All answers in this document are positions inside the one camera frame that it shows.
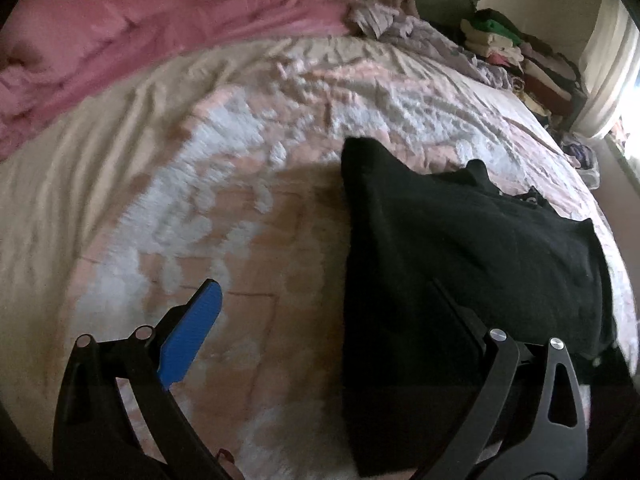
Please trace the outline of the black sweater with orange cuffs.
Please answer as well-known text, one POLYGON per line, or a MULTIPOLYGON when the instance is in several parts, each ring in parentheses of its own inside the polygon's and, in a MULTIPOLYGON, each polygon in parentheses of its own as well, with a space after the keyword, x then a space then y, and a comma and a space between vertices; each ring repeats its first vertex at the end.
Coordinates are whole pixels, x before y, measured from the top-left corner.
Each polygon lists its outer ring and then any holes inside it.
POLYGON ((345 434, 363 477, 439 459, 483 376, 483 338, 559 338, 581 384, 620 358, 613 287, 590 219, 536 190, 506 195, 484 162, 418 174, 377 140, 345 142, 345 434))

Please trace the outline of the stack of folded clothes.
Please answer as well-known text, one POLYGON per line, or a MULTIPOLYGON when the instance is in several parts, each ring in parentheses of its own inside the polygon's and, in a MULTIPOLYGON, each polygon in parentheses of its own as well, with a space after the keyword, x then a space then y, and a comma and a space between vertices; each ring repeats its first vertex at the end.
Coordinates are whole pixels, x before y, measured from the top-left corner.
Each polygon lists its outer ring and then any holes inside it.
POLYGON ((516 94, 546 127, 567 131, 586 104, 577 65, 492 9, 460 22, 465 47, 515 79, 516 94))

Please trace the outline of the white bag with clothes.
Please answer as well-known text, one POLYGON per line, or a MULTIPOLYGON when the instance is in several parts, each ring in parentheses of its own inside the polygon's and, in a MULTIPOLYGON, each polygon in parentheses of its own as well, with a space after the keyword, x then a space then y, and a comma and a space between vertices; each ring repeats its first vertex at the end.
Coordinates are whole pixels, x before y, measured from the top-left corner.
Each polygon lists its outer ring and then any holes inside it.
POLYGON ((581 140, 568 136, 562 139, 560 148, 585 186, 591 191, 600 188, 601 175, 596 152, 581 140))

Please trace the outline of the beige bed sheet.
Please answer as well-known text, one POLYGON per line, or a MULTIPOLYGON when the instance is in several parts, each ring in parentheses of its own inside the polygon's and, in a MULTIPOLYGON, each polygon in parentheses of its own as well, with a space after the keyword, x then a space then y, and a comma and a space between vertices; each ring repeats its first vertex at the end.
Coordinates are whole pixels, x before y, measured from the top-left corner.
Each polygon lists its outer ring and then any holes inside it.
POLYGON ((192 105, 277 63, 387 66, 399 54, 354 37, 229 44, 140 70, 84 99, 1 165, 1 411, 40 460, 51 454, 55 338, 77 259, 119 195, 180 142, 192 105))

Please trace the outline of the pink and white bedspread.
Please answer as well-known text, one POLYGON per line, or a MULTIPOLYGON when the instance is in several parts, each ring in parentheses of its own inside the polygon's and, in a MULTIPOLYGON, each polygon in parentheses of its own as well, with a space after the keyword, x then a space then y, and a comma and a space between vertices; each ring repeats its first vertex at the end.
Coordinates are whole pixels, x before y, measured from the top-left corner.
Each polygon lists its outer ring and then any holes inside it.
POLYGON ((189 139, 86 252, 66 336, 128 335, 206 278, 224 306, 180 408, 251 479, 352 479, 337 411, 348 220, 340 158, 372 136, 420 174, 473 158, 504 192, 536 188, 591 218, 608 258, 620 346, 638 361, 634 296, 602 211, 510 92, 432 61, 278 56, 201 99, 189 139))

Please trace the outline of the pink duvet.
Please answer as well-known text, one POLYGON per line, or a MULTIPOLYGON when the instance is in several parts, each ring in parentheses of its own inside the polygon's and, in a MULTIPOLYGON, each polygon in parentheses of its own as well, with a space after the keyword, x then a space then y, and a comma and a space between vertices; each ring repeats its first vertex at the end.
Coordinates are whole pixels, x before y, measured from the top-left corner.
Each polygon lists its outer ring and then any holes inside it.
POLYGON ((1 157, 120 78, 252 39, 345 36, 352 0, 18 0, 1 29, 1 157))

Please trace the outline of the lilac crumpled garment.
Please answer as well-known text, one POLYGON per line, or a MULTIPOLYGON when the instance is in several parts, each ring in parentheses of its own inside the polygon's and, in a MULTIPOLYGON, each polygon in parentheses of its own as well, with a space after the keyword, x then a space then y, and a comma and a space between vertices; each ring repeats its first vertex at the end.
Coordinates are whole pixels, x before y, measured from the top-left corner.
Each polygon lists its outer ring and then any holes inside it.
POLYGON ((347 21, 370 39, 429 58, 491 88, 513 89, 504 68, 481 60, 423 21, 414 0, 352 0, 347 21))

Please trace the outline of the white curtain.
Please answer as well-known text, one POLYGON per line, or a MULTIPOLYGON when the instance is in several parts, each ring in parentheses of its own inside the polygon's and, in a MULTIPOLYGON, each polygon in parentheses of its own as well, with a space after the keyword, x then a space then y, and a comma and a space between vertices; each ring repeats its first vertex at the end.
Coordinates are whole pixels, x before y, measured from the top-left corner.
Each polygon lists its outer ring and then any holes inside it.
POLYGON ((578 66, 587 101, 572 131, 586 139, 601 139, 620 117, 624 92, 639 70, 639 29, 623 0, 601 0, 578 66))

